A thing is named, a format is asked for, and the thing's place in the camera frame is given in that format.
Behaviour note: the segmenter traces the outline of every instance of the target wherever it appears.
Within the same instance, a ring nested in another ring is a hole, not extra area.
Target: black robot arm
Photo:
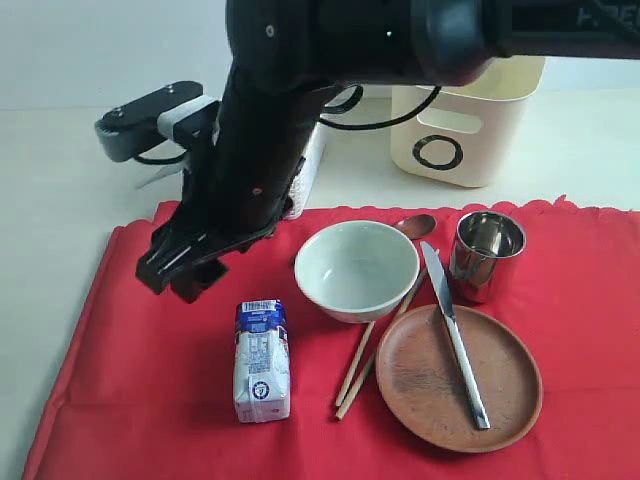
[[[165,138],[187,149],[182,201],[136,271],[187,301],[224,274],[220,256],[274,232],[323,108],[347,86],[464,85],[520,54],[640,57],[629,1],[228,0],[226,23],[219,104],[181,82],[188,92],[159,90],[96,124],[117,161]]]

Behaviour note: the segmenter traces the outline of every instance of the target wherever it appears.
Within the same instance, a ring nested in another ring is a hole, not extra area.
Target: knife
[[[420,242],[420,246],[422,247],[424,261],[427,264],[427,271],[429,272],[429,277],[431,277],[433,289],[436,292],[436,297],[440,304],[440,310],[442,310],[442,315],[444,316],[444,320],[447,325],[447,331],[449,332],[449,338],[453,345],[453,351],[456,355],[456,360],[458,361],[458,366],[460,367],[465,387],[467,388],[471,414],[473,415],[478,429],[489,429],[491,428],[489,417],[487,416],[487,411],[485,410],[482,399],[480,398],[478,384],[473,376],[469,357],[467,356],[467,351],[464,348],[464,343],[460,336],[460,330],[458,330],[456,315],[453,312],[451,292],[449,292],[449,285],[447,284],[447,277],[444,273],[442,262],[440,262],[440,257],[436,251],[427,242]]]

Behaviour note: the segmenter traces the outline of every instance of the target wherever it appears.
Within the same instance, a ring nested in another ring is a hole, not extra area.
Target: stainless steel cup
[[[483,210],[462,217],[449,266],[456,292],[477,303],[503,292],[526,243],[522,227],[507,215]]]

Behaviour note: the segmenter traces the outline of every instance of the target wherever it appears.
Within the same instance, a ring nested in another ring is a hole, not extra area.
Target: white bowl
[[[302,293],[347,323],[391,312],[418,277],[413,243],[389,225],[368,220],[338,223],[311,237],[296,257]]]

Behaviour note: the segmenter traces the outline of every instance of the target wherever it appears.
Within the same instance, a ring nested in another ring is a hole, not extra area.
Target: wooden plate
[[[476,430],[466,391],[437,305],[399,317],[376,357],[385,402],[409,430],[457,452],[489,452],[522,438],[542,407],[542,380],[527,347],[482,312],[455,306],[491,429]]]

